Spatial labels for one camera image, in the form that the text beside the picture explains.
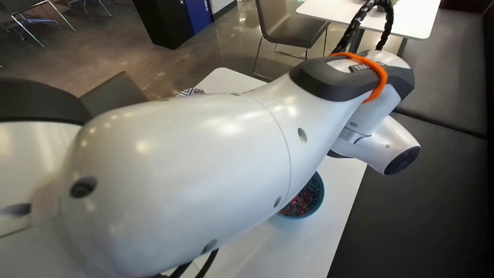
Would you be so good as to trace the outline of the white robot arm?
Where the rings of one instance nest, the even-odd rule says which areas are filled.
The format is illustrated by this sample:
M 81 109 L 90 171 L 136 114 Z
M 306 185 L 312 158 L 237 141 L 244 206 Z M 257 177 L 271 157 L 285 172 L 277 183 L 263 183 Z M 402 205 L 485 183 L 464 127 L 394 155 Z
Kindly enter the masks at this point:
M 2 278 L 153 278 L 266 222 L 328 155 L 383 174 L 420 149 L 393 109 L 416 86 L 394 52 L 305 59 L 246 90 L 92 114 L 61 87 L 7 76 Z

